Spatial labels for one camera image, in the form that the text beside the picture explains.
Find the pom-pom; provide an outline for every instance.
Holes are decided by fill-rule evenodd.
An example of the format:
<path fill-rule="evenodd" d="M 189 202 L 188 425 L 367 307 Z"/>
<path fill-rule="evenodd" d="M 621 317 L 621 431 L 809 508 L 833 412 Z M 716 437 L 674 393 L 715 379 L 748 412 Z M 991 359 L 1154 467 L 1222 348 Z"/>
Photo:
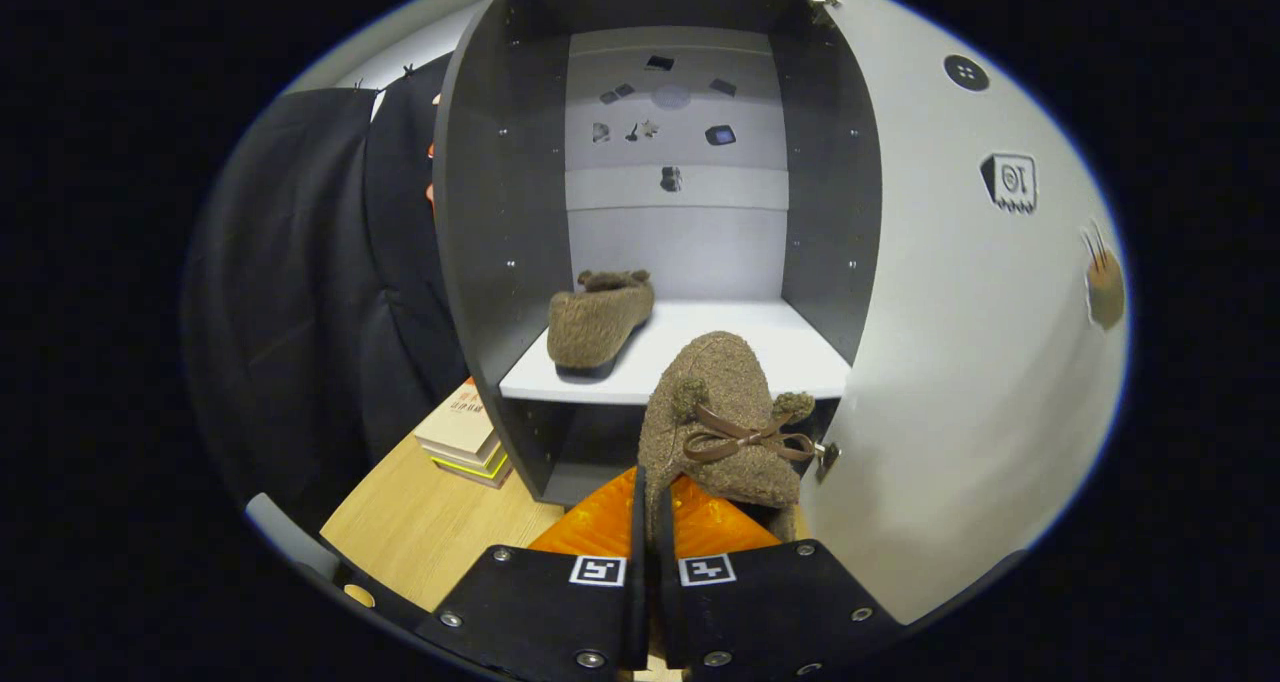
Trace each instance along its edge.
<path fill-rule="evenodd" d="M 788 418 L 787 424 L 796 424 L 813 413 L 813 395 L 805 394 L 805 392 L 782 392 L 773 400 L 773 417 L 786 417 L 790 415 L 791 418 Z"/>
<path fill-rule="evenodd" d="M 703 377 L 685 377 L 677 381 L 672 399 L 676 424 L 692 422 L 698 415 L 694 408 L 707 404 L 708 399 L 707 381 Z"/>

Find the brown ribbon bow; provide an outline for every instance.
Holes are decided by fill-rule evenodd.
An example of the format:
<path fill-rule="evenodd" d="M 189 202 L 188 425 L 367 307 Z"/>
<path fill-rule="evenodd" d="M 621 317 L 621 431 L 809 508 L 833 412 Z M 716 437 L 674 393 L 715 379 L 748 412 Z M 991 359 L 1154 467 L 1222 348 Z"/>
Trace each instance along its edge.
<path fill-rule="evenodd" d="M 698 404 L 694 409 L 698 412 L 698 421 L 710 430 L 709 432 L 695 432 L 685 440 L 685 456 L 694 462 L 716 462 L 717 459 L 737 454 L 737 450 L 748 445 L 760 445 L 773 450 L 778 457 L 795 459 L 796 462 L 804 462 L 814 454 L 813 440 L 805 435 L 800 432 L 786 432 L 786 435 L 778 432 L 783 424 L 791 420 L 791 415 L 778 418 L 778 421 L 769 424 L 764 430 L 750 430 L 749 427 L 740 426 L 740 424 L 730 422 L 701 404 Z M 695 441 L 708 440 L 724 441 L 713 448 L 700 450 L 690 448 Z M 800 441 L 804 449 L 797 450 L 786 447 L 787 440 Z"/>

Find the gray cabinet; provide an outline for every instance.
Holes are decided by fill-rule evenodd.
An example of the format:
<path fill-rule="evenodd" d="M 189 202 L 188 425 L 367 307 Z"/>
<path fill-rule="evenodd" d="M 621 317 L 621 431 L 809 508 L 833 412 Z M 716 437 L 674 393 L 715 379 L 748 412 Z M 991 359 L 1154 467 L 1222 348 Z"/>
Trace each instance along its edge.
<path fill-rule="evenodd" d="M 819 398 L 814 435 L 831 421 L 881 159 L 815 0 L 485 0 L 445 77 L 435 198 L 467 365 L 536 499 L 575 504 L 635 463 L 649 392 L 701 331 L 746 337 L 774 392 Z M 582 267 L 648 267 L 658 298 L 598 383 L 561 380 L 545 351 L 549 298 Z"/>

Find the round button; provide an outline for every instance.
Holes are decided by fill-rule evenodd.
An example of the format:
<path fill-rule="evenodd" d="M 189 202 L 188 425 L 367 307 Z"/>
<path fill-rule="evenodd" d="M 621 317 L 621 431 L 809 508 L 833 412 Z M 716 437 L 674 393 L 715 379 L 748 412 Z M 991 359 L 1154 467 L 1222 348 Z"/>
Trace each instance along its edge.
<path fill-rule="evenodd" d="M 955 84 L 960 84 L 961 88 L 982 91 L 991 86 L 987 72 L 982 67 L 978 67 L 978 63 L 973 61 L 973 59 L 952 54 L 952 56 L 942 60 L 942 68 L 947 72 L 947 77 L 951 77 L 951 81 Z"/>

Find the screw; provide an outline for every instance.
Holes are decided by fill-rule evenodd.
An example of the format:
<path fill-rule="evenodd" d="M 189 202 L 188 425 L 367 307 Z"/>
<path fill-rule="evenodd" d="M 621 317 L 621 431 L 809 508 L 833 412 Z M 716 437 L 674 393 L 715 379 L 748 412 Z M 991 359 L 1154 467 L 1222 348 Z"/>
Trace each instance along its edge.
<path fill-rule="evenodd" d="M 577 653 L 577 663 L 588 669 L 596 669 L 599 667 L 604 667 L 604 655 L 590 650 Z"/>

